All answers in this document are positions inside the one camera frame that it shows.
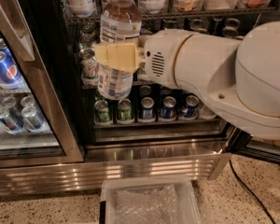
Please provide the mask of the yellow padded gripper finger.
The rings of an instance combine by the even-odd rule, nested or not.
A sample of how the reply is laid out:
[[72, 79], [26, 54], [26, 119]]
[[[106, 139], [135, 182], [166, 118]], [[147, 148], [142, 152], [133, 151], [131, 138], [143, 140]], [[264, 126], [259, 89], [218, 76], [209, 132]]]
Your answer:
[[94, 53], [99, 64], [112, 69], [134, 73], [139, 67], [139, 50], [134, 42], [97, 44]]

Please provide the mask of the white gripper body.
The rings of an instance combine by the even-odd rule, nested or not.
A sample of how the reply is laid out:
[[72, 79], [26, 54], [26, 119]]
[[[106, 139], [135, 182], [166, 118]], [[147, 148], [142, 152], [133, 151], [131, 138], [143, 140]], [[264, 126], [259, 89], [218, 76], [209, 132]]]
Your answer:
[[179, 29], [160, 30], [154, 35], [142, 35], [145, 71], [150, 81], [169, 89], [177, 89], [175, 60], [193, 32]]

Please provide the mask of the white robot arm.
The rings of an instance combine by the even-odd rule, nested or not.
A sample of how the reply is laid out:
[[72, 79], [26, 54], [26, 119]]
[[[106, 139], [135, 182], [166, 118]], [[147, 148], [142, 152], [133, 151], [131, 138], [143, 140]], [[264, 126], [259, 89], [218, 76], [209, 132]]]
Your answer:
[[94, 47], [96, 61], [197, 95], [218, 116], [263, 139], [280, 139], [280, 21], [264, 23], [243, 39], [181, 29]]

